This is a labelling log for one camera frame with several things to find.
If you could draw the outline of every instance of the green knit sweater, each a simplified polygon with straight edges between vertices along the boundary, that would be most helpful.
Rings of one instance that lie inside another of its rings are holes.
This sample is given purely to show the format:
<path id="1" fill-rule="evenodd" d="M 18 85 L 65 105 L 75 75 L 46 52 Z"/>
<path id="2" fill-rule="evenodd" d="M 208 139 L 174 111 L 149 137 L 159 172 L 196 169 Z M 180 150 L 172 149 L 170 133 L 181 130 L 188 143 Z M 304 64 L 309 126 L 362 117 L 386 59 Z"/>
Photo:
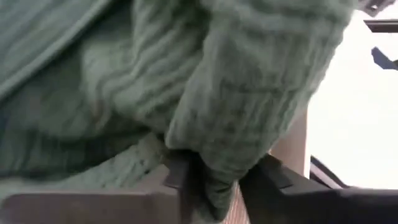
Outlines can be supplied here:
<path id="1" fill-rule="evenodd" d="M 222 220 L 233 182 L 317 89 L 353 2 L 3 0 L 0 198 L 11 177 L 130 187 L 165 153 L 139 147 L 156 132 L 199 152 Z"/>

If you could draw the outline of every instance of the sweater sleeve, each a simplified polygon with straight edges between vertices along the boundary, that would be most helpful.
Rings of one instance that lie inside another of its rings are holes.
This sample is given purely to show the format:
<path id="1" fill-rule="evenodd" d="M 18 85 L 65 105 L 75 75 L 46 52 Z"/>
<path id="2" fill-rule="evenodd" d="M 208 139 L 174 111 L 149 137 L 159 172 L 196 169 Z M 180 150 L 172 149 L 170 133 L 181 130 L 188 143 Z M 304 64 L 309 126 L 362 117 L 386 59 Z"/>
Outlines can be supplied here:
<path id="1" fill-rule="evenodd" d="M 202 4 L 211 12 L 203 58 L 185 87 L 166 144 L 199 152 L 211 182 L 229 189 L 307 105 L 341 42 L 354 1 Z M 212 188 L 207 196 L 219 209 L 225 202 L 212 194 L 223 187 Z"/>

